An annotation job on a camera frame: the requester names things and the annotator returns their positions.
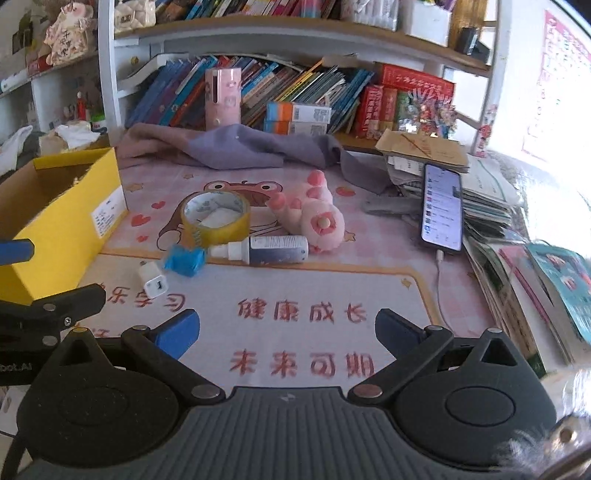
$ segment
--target white phone charger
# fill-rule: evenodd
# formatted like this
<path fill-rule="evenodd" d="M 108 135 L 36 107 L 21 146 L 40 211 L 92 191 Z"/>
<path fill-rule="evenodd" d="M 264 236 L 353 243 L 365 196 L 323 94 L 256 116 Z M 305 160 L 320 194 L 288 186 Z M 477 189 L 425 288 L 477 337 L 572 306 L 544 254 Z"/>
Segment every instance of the white phone charger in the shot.
<path fill-rule="evenodd" d="M 155 299 L 168 291 L 168 281 L 156 262 L 142 261 L 138 274 L 148 298 Z"/>

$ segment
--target calendar poster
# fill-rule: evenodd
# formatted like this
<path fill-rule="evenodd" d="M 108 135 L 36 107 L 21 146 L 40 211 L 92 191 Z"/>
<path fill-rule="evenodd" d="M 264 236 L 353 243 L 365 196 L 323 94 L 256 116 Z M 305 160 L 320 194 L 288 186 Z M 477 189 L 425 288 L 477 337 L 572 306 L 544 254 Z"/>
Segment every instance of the calendar poster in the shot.
<path fill-rule="evenodd" d="M 548 10 L 545 11 L 541 71 L 536 85 L 534 111 L 527 119 L 523 151 L 544 161 L 580 157 L 591 101 L 591 53 Z"/>

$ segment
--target white cable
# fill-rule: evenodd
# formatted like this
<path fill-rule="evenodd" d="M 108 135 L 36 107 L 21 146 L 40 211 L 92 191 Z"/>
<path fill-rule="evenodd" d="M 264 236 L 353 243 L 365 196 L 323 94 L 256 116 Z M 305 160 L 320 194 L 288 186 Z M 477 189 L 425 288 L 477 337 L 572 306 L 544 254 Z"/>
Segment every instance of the white cable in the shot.
<path fill-rule="evenodd" d="M 435 279 L 435 295 L 437 297 L 437 307 L 439 308 L 439 315 L 441 316 L 441 321 L 443 322 L 445 328 L 453 332 L 453 329 L 449 326 L 447 320 L 445 319 L 445 315 L 443 314 L 443 309 L 441 308 L 441 300 L 439 295 L 439 281 L 441 280 L 441 264 L 443 263 L 443 250 L 437 250 L 437 254 L 435 256 L 435 263 L 437 264 L 437 278 Z"/>

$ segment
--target pink plush toy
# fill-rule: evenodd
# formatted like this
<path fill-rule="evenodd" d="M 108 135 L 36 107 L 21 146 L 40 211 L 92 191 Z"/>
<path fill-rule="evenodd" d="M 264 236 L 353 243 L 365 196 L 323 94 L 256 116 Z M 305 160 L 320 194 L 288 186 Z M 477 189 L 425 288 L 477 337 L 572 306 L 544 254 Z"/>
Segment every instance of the pink plush toy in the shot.
<path fill-rule="evenodd" d="M 276 192 L 267 206 L 285 230 L 308 239 L 310 251 L 322 252 L 338 247 L 345 235 L 345 219 L 332 202 L 324 173 L 314 170 L 306 183 Z"/>

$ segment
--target gray fabric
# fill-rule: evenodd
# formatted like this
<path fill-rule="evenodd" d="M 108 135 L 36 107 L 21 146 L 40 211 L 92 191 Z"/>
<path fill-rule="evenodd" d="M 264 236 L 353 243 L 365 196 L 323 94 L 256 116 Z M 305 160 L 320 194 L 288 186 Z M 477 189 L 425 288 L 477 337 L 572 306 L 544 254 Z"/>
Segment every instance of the gray fabric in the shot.
<path fill-rule="evenodd" d="M 278 135 L 244 125 L 197 132 L 135 124 L 116 152 L 119 168 L 153 160 L 216 170 L 277 168 L 282 167 L 285 160 L 300 161 L 319 169 L 340 163 L 343 177 L 353 185 L 374 193 L 382 193 L 390 185 L 386 171 L 362 164 L 331 135 Z"/>

